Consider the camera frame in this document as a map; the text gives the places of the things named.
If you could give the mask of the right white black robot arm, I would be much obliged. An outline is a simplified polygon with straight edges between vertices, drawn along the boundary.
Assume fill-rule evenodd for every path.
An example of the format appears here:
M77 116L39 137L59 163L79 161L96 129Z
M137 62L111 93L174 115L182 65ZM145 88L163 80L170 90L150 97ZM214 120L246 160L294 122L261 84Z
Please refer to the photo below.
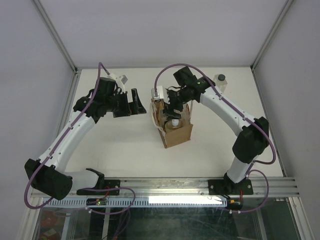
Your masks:
M197 101L217 114L235 134L236 140L232 146L234 159L216 191L223 195L236 193L241 189L254 160L269 146L268 120L264 117L255 118L239 110L225 98L211 79L206 76L197 78L188 66L179 69L173 76L179 87L166 91L169 99L163 110L166 116L179 119L183 105Z

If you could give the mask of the clear square bottle dark cap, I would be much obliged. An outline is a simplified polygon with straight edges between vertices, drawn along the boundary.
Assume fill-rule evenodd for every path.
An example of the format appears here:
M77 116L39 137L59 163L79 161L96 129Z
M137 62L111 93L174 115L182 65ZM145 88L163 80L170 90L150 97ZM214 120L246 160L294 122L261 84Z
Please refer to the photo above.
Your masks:
M216 74L213 78L213 82L215 83L216 87L219 88L221 93L225 92L228 82L224 74Z

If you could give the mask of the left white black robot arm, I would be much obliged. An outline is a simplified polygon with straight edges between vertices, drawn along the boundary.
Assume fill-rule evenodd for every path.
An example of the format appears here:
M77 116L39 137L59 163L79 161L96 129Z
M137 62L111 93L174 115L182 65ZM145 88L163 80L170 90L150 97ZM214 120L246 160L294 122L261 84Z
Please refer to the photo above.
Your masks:
M28 159L24 166L33 189L56 200L64 199L71 191L96 195L103 192L103 173L92 168L66 172L66 167L82 139L107 113L114 118L146 114L136 88L131 89L132 101L128 100L126 80L125 76L119 80L100 77L95 88L76 101L68 123L51 146L38 159Z

